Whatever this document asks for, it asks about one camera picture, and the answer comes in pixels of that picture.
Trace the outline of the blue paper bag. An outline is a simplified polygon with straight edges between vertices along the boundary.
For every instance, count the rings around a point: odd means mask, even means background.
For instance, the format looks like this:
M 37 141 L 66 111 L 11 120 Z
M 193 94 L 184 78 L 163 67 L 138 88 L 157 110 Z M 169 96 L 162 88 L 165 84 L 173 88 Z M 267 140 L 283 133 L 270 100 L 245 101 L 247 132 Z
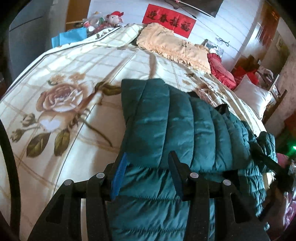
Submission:
M 70 44 L 74 42 L 80 42 L 87 38 L 87 29 L 84 27 L 78 29 L 72 29 L 67 32 L 59 33 L 56 37 L 51 39 L 52 48 Z

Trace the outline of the white square pillow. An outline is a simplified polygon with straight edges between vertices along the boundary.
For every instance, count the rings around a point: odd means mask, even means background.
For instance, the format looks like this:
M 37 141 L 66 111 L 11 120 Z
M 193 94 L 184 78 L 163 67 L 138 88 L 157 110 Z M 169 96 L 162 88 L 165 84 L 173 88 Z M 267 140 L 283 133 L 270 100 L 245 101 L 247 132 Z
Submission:
M 256 86 L 247 75 L 244 75 L 234 93 L 252 108 L 260 120 L 263 119 L 266 107 L 272 99 L 270 91 Z

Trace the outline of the red heart cushion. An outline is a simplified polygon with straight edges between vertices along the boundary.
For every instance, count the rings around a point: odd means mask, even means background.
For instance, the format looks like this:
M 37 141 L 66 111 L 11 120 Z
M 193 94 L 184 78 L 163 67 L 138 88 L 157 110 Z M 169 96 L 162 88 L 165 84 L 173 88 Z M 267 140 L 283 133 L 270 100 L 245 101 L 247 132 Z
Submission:
M 207 58 L 210 64 L 211 74 L 230 90 L 234 90 L 237 83 L 233 75 L 222 65 L 220 56 L 215 53 L 208 53 Z

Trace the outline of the peach frilled pillow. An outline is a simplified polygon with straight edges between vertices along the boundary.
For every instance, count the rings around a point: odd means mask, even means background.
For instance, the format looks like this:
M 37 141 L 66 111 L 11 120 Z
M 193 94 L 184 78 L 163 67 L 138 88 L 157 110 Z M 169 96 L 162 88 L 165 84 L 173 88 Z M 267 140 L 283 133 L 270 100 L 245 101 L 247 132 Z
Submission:
M 151 23 L 143 28 L 137 37 L 137 45 L 177 63 L 205 73 L 211 72 L 207 57 L 209 50 L 206 47 L 181 39 L 172 30 L 158 23 Z

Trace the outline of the grey refrigerator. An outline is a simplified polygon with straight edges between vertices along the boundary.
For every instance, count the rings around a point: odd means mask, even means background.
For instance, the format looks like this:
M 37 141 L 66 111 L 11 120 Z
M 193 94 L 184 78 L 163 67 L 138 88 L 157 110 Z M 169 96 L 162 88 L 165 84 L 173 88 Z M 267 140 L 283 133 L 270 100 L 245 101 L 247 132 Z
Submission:
M 12 80 L 52 48 L 52 38 L 65 31 L 69 1 L 30 1 L 13 20 L 6 38 L 8 73 Z

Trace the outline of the plush pig toy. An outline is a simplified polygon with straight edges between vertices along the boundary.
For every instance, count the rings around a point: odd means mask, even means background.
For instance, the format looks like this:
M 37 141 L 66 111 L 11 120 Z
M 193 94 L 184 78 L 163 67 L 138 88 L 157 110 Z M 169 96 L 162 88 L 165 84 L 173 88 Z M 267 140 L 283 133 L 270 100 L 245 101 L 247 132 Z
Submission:
M 113 13 L 107 15 L 107 21 L 112 26 L 117 26 L 123 22 L 124 12 L 114 11 Z

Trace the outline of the red Chinese banner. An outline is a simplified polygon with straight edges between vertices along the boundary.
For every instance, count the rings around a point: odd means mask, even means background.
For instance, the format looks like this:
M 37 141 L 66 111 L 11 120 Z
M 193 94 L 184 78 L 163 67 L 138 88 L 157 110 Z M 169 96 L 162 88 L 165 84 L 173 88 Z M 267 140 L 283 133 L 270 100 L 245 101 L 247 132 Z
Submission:
M 188 38 L 196 20 L 161 6 L 149 4 L 142 20 L 143 24 L 158 23 L 174 33 Z

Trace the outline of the wall mounted television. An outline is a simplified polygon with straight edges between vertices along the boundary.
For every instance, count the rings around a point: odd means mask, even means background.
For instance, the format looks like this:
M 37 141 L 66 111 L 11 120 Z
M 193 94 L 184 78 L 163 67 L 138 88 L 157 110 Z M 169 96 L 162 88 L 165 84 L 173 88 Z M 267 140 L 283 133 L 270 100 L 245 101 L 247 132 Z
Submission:
M 165 2 L 170 4 L 174 9 L 198 11 L 204 15 L 215 18 L 224 0 L 182 0 Z

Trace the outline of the dark green puffer jacket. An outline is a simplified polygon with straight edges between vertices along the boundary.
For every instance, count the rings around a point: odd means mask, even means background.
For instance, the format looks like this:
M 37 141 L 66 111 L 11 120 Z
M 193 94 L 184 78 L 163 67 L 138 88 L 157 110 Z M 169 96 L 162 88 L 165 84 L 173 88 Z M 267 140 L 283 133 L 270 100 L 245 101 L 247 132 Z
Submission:
M 260 215 L 266 197 L 263 174 L 250 151 L 276 159 L 274 135 L 254 134 L 247 122 L 180 91 L 161 79 L 124 79 L 121 102 L 126 131 L 121 145 L 127 167 L 119 195 L 107 206 L 113 240 L 182 240 L 189 203 L 176 194 L 168 166 L 179 160 L 204 178 L 235 181 L 248 206 Z

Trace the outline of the floral cream bed quilt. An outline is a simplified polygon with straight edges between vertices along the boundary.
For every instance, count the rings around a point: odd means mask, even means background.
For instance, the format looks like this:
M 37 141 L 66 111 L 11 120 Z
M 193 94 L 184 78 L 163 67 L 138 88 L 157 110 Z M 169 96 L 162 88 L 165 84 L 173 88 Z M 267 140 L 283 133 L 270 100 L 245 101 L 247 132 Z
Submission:
M 125 132 L 120 85 L 161 78 L 185 92 L 226 103 L 258 135 L 262 119 L 217 78 L 136 45 L 142 25 L 128 25 L 81 45 L 46 52 L 1 100 L 21 192 L 20 238 L 26 240 L 61 183 L 91 177 L 113 161 Z

